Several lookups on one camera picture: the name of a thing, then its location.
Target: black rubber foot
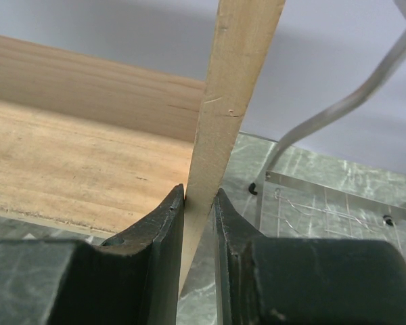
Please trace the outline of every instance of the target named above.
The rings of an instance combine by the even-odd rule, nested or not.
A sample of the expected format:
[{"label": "black rubber foot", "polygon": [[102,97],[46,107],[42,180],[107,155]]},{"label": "black rubber foot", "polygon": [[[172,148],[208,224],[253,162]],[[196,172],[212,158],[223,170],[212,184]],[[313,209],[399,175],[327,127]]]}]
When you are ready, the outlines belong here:
[{"label": "black rubber foot", "polygon": [[392,222],[390,215],[384,215],[384,221],[387,225],[390,225],[391,227],[394,226],[394,222]]},{"label": "black rubber foot", "polygon": [[250,186],[248,186],[248,191],[252,195],[257,195],[257,192],[255,191],[255,189],[256,189],[256,184],[255,183],[251,183]]}]

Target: wooden post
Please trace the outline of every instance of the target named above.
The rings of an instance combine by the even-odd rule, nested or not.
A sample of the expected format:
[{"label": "wooden post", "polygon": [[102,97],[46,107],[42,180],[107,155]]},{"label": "wooden post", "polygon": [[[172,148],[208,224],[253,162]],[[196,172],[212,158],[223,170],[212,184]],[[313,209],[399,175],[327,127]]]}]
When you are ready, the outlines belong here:
[{"label": "wooden post", "polygon": [[220,0],[189,170],[180,290],[265,61],[284,0]]}]

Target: white wall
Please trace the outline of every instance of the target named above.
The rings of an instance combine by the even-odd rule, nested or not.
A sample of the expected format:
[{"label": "white wall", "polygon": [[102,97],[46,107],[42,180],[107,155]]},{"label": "white wall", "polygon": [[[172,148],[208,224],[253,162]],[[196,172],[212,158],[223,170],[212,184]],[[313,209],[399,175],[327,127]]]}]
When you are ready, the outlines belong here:
[{"label": "white wall", "polygon": [[[217,0],[0,0],[0,35],[204,79]],[[287,0],[242,125],[279,139],[362,83],[406,22],[391,0]],[[299,146],[406,173],[406,62]]]}]

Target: wooden plank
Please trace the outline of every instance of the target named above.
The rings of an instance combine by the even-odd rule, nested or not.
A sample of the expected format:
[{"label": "wooden plank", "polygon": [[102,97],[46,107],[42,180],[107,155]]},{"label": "wooden plank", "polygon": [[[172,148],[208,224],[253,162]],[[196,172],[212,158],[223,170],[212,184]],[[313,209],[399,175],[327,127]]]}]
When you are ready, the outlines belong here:
[{"label": "wooden plank", "polygon": [[204,82],[0,36],[0,100],[194,141]]},{"label": "wooden plank", "polygon": [[0,101],[0,215],[107,237],[186,183],[191,152],[189,142]]},{"label": "wooden plank", "polygon": [[284,0],[219,1],[188,178],[180,288],[191,267],[283,6]]}]

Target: gray floor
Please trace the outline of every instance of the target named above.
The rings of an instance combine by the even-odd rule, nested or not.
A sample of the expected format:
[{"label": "gray floor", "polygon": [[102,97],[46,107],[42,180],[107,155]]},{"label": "gray floor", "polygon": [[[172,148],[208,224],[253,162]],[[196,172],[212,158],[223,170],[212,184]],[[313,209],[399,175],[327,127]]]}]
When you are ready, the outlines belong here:
[{"label": "gray floor", "polygon": [[[273,143],[239,135],[227,167],[223,187],[233,205],[254,223],[256,198],[247,187],[254,181]],[[275,168],[292,175],[331,186],[344,192],[400,205],[406,200],[406,176],[371,169],[298,148],[291,148]],[[262,232],[272,236],[333,238],[380,238],[402,248],[406,258],[406,224],[397,229],[383,226],[381,216],[327,204],[309,194],[265,184]],[[0,218],[0,238],[81,238],[99,244],[99,238],[73,234],[21,221]],[[215,269],[212,219],[204,231],[196,257],[179,300],[177,323],[216,324]]]}]

